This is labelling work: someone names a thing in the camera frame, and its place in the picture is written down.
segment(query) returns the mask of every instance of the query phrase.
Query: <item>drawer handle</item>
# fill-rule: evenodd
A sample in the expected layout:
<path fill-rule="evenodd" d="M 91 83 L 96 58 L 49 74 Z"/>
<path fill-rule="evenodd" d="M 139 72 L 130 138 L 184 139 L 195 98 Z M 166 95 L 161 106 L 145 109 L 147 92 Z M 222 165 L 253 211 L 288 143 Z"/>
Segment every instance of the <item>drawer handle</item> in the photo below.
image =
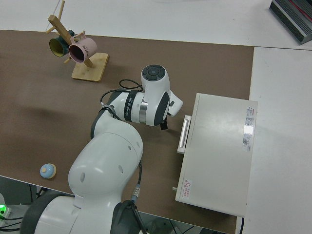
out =
<path fill-rule="evenodd" d="M 183 126 L 182 126 L 180 141 L 179 141 L 179 146 L 178 146 L 178 149 L 177 149 L 177 152 L 179 154 L 184 154 L 185 153 L 186 139 L 187 139 L 187 135 L 189 133 L 191 119 L 192 119 L 192 116 L 187 116 L 187 115 L 184 116 L 184 121 L 183 121 Z"/>

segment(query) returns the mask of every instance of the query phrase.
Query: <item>dark green mug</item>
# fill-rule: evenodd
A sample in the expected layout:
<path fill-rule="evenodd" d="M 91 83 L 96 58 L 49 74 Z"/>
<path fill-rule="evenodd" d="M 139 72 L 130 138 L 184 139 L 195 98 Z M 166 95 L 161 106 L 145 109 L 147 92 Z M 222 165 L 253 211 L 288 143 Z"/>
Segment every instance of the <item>dark green mug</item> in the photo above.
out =
<path fill-rule="evenodd" d="M 69 30 L 68 33 L 73 37 L 75 33 L 72 30 Z M 62 57 L 68 54 L 69 45 L 66 43 L 64 38 L 61 36 L 57 38 L 52 38 L 49 42 L 50 49 L 52 53 L 57 57 Z"/>

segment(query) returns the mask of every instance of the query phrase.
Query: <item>sticker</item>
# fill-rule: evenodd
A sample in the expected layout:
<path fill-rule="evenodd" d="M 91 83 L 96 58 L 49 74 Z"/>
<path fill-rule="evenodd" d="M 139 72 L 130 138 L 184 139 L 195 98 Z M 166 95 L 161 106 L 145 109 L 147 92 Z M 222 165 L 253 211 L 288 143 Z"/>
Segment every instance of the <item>sticker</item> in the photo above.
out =
<path fill-rule="evenodd" d="M 191 193 L 192 181 L 189 179 L 184 180 L 182 198 L 189 199 Z"/>
<path fill-rule="evenodd" d="M 244 125 L 243 149 L 249 152 L 253 145 L 255 109 L 248 107 Z"/>

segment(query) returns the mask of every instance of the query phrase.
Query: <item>white box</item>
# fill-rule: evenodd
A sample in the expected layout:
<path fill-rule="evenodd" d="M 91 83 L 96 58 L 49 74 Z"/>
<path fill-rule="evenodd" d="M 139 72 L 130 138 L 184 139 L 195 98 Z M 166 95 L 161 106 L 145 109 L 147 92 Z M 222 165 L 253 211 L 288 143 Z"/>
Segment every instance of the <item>white box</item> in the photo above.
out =
<path fill-rule="evenodd" d="M 197 94 L 175 199 L 245 216 L 257 102 Z"/>

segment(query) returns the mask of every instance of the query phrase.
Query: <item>brown table mat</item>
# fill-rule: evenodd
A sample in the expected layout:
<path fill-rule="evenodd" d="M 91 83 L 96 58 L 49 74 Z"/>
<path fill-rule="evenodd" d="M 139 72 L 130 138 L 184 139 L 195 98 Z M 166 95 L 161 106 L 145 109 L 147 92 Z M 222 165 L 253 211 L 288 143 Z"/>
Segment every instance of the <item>brown table mat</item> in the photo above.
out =
<path fill-rule="evenodd" d="M 235 233 L 236 217 L 175 201 L 183 156 L 176 153 L 184 115 L 191 115 L 195 94 L 249 98 L 253 47 L 91 37 L 99 52 L 110 56 L 100 83 L 74 80 L 75 64 L 63 64 L 49 49 L 54 34 L 3 31 L 0 48 L 0 175 L 71 193 L 68 172 L 90 139 L 90 127 L 103 92 L 119 80 L 140 82 L 140 72 L 160 64 L 169 73 L 172 91 L 184 101 L 179 114 L 168 117 L 168 130 L 133 124 L 143 143 L 140 211 Z M 56 176 L 43 179 L 45 163 Z M 137 172 L 123 199 L 130 199 Z"/>

